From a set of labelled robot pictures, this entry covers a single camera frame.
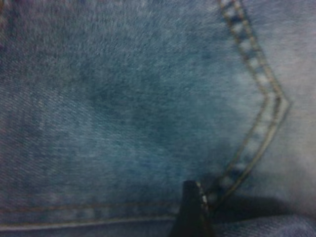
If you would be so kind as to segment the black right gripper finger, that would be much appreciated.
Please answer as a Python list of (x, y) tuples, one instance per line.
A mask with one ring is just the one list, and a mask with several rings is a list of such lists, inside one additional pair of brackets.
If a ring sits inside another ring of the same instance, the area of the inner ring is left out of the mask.
[(199, 182), (183, 183), (180, 209), (170, 231), (171, 237), (214, 237), (207, 197)]

